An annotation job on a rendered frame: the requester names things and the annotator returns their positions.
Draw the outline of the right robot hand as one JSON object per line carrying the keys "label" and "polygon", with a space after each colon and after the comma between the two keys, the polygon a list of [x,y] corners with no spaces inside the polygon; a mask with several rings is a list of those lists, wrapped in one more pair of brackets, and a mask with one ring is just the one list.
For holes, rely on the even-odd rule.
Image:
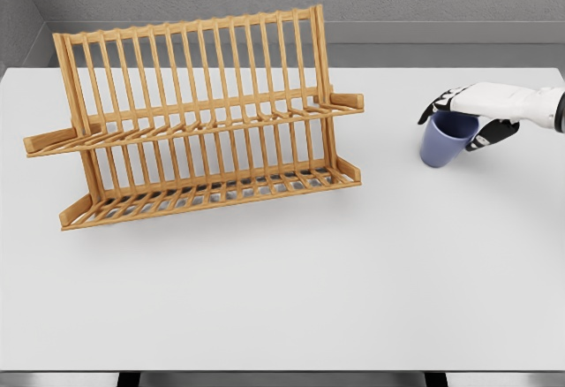
{"label": "right robot hand", "polygon": [[468,87],[452,88],[427,106],[418,124],[438,110],[455,111],[491,118],[465,147],[474,151],[498,143],[518,132],[525,112],[532,109],[536,91],[526,87],[479,82]]}

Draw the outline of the blue cup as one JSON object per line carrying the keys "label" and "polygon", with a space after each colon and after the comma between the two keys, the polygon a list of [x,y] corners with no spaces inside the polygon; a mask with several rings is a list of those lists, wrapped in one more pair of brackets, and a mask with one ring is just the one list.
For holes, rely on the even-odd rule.
{"label": "blue cup", "polygon": [[427,122],[420,157],[428,166],[439,168],[453,160],[472,140],[479,128],[478,118],[458,112],[437,111]]}

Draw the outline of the wooden two-tier dish rack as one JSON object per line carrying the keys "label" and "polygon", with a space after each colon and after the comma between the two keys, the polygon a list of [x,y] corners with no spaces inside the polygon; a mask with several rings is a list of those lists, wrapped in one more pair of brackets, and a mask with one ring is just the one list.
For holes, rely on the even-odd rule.
{"label": "wooden two-tier dish rack", "polygon": [[66,231],[361,182],[334,120],[364,99],[330,82],[320,5],[53,40],[71,124],[24,144],[80,156]]}

